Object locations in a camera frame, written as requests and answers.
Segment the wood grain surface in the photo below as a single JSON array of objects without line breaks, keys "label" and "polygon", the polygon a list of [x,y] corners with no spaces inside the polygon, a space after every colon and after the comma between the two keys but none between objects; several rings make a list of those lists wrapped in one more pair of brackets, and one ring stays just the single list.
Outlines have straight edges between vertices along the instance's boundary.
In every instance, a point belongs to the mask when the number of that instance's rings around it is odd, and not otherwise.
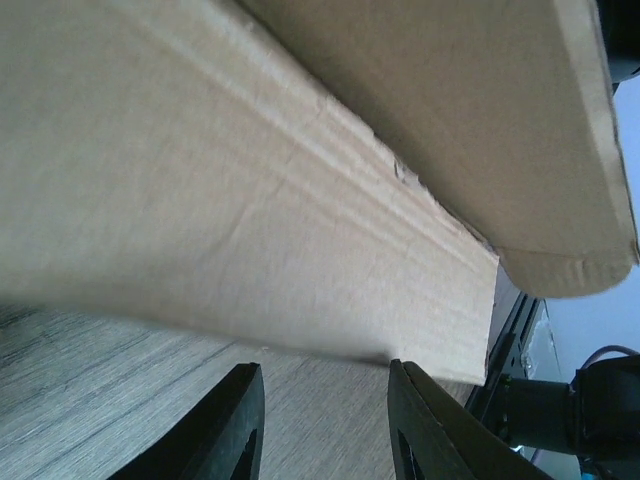
[{"label": "wood grain surface", "polygon": [[[25,307],[0,309],[0,478],[105,478],[250,361],[267,401],[261,478],[394,478],[385,368]],[[460,402],[471,390],[443,385]]]}]

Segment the white wall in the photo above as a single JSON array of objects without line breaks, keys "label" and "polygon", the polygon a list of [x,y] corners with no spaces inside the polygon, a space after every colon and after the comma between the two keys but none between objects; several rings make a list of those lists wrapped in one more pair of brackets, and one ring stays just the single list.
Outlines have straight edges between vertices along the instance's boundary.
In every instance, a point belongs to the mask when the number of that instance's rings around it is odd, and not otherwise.
[{"label": "white wall", "polygon": [[[636,216],[640,214],[640,78],[622,84],[614,97]],[[582,299],[550,300],[549,318],[564,380],[595,350],[620,344],[640,350],[640,268],[618,287]]]}]

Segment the cardboard box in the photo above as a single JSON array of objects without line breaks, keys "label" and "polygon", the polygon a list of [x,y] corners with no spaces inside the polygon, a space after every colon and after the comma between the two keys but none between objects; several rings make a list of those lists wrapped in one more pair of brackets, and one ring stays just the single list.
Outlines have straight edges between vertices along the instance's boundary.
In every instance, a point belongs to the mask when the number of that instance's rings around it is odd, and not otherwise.
[{"label": "cardboard box", "polygon": [[482,382],[496,257],[237,6],[3,8],[4,301]]},{"label": "cardboard box", "polygon": [[[566,32],[552,28],[557,12],[516,18],[533,21],[525,30],[545,58],[561,52],[548,66],[560,79],[550,98],[566,107],[545,100],[548,82],[536,87],[544,75],[518,75],[522,84],[507,75],[524,55],[491,33],[513,40],[506,14],[492,28],[477,16],[475,29],[445,23],[421,43],[411,34],[429,25],[411,19],[444,2],[411,14],[407,2],[386,2],[364,16],[357,4],[341,3],[344,16],[331,2],[251,5],[401,159],[234,4],[4,2],[0,298],[366,361],[400,357],[481,383],[497,258],[411,170],[530,291],[545,279],[553,293],[575,294],[622,278],[637,257],[609,90],[599,60],[595,90],[581,90],[579,65],[562,55]],[[294,21],[293,35],[278,23]],[[340,51],[331,34],[349,29]],[[593,24],[585,29],[586,50],[599,54]],[[475,60],[465,80],[462,60],[479,54],[471,47],[482,32],[504,50],[510,81],[474,95],[501,77]],[[316,57],[307,55],[315,41]],[[427,47],[431,58],[416,56]],[[385,64],[393,56],[406,64]],[[543,56],[532,57],[532,75]],[[334,75],[323,61],[348,68]],[[533,100],[511,106],[496,91]]]},{"label": "cardboard box", "polygon": [[637,264],[595,2],[242,2],[522,290],[596,293]]}]

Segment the cardboard edge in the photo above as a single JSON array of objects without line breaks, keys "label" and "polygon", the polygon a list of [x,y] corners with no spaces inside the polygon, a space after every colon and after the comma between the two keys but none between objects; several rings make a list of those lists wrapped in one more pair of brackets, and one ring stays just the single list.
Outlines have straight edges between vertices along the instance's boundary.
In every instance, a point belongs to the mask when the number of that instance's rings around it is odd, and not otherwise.
[{"label": "cardboard edge", "polygon": [[601,293],[621,283],[632,268],[628,257],[615,254],[569,257],[506,248],[497,251],[514,285],[540,298]]},{"label": "cardboard edge", "polygon": [[[592,125],[594,149],[602,161],[614,212],[622,234],[634,238],[630,253],[634,264],[638,265],[640,262],[638,229],[620,145],[618,121],[613,103],[613,87],[598,7],[593,0],[553,1],[558,12],[560,30],[567,45],[567,53],[574,71],[580,72],[580,75],[576,76],[576,83],[584,100],[585,113]],[[592,24],[595,28],[585,29],[585,24]],[[596,48],[584,48],[582,45],[585,42],[595,43]],[[604,85],[606,95],[593,94],[593,86],[598,84]]]}]

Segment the cardboard flap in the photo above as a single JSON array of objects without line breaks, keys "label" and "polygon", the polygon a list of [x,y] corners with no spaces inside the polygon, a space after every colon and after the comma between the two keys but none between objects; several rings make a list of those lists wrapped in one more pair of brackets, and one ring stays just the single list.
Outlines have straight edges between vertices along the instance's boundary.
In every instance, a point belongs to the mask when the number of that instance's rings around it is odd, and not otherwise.
[{"label": "cardboard flap", "polygon": [[1,300],[483,382],[497,257],[237,6],[3,9]]},{"label": "cardboard flap", "polygon": [[637,263],[593,2],[243,1],[523,290],[594,293]]}]

